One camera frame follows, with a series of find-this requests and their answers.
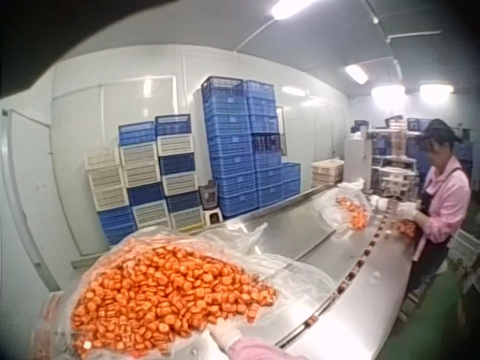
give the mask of ceiling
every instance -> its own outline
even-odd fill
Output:
[[[192,44],[289,65],[351,97],[369,95],[374,86],[386,83],[403,83],[408,92],[434,81],[449,82],[458,92],[480,85],[476,52],[438,0],[321,0],[272,22],[241,46],[271,21],[276,2],[179,0],[111,25],[65,58],[138,44]],[[386,41],[391,35],[439,30],[441,34]],[[365,85],[345,73],[351,64],[367,73]]]

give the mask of gloved hand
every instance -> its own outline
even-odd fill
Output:
[[[218,347],[225,353],[239,338],[242,337],[242,333],[238,330],[230,321],[219,319],[217,325],[209,327],[210,334]]]
[[[413,220],[417,212],[417,204],[414,202],[402,202],[398,204],[397,216],[399,219]]]

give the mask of stack of crates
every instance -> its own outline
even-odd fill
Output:
[[[282,163],[282,200],[300,194],[300,164]]]
[[[244,82],[260,208],[282,200],[281,143],[273,85]]]
[[[157,116],[155,124],[157,160],[172,227],[181,231],[203,227],[191,116]]]
[[[139,229],[170,227],[155,143],[155,123],[145,121],[118,127],[121,165],[133,218]]]
[[[202,84],[211,172],[224,218],[258,208],[244,81],[210,76]]]
[[[92,149],[85,168],[100,225],[110,246],[137,230],[125,187],[119,149]]]

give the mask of black apron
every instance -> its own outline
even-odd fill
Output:
[[[460,167],[454,168],[445,178],[445,181],[436,189],[432,194],[429,194],[425,189],[427,189],[432,179],[424,186],[424,190],[421,193],[421,208],[420,212],[430,216],[429,209],[432,199],[437,195],[439,190],[446,184],[450,176],[457,171],[463,171]],[[420,226],[417,226],[417,231],[415,234],[415,251],[419,246],[420,239],[423,236],[423,231]],[[412,265],[412,271],[410,272],[409,282],[406,288],[406,293],[410,293],[413,290],[417,290],[420,285],[428,281],[429,278],[434,275],[438,268],[442,265],[443,260],[447,257],[449,253],[448,244],[452,236],[450,235],[445,241],[442,241],[438,244],[427,239],[426,244],[421,252],[418,261],[414,262]]]

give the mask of ceiling light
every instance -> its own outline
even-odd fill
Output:
[[[280,0],[272,9],[275,20],[284,20],[299,13],[318,0]]]
[[[293,88],[292,86],[284,86],[282,92],[295,96],[305,96],[307,93],[300,88]]]
[[[407,96],[402,85],[377,86],[372,89],[372,98],[378,107],[384,110],[402,110]]]
[[[427,104],[437,105],[448,101],[453,86],[445,84],[427,84],[420,86],[420,98]]]
[[[306,100],[301,103],[303,107],[322,107],[325,105],[323,100],[319,97],[312,97],[310,100]]]
[[[150,98],[152,96],[152,79],[145,79],[143,83],[143,96]]]
[[[368,81],[367,74],[358,65],[347,66],[345,67],[345,71],[360,85],[363,85]]]

